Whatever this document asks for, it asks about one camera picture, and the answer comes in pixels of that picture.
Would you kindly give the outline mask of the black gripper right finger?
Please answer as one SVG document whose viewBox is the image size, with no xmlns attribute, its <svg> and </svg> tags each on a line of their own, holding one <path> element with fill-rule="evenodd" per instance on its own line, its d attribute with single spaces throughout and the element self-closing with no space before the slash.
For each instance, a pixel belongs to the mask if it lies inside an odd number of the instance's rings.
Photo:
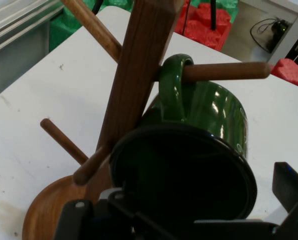
<svg viewBox="0 0 298 240">
<path fill-rule="evenodd" d="M 287 162 L 275 162 L 272 192 L 287 211 L 280 225 L 256 220 L 197 223 L 196 240 L 298 240 L 298 173 Z"/>
</svg>

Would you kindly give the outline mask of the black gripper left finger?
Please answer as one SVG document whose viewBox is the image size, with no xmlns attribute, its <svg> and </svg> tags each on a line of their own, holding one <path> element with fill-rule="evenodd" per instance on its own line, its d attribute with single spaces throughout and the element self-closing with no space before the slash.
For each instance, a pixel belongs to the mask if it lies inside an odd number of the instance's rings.
<svg viewBox="0 0 298 240">
<path fill-rule="evenodd" d="M 97 203 L 75 199 L 60 213 L 55 240 L 191 240 L 188 226 L 154 220 L 131 194 L 116 190 Z"/>
</svg>

